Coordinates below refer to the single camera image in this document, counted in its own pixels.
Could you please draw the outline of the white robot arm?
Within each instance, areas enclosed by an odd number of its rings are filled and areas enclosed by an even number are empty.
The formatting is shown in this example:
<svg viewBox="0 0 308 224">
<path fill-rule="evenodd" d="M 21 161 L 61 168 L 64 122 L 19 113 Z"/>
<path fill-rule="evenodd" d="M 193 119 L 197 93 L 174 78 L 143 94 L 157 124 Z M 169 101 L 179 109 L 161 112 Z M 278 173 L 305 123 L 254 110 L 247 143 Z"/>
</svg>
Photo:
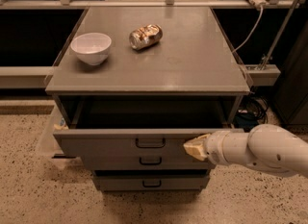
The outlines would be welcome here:
<svg viewBox="0 0 308 224">
<path fill-rule="evenodd" d="M 190 156 L 215 165 L 238 164 L 279 177 L 308 177 L 308 143 L 271 124 L 258 125 L 249 133 L 216 131 L 186 141 L 184 148 Z"/>
</svg>

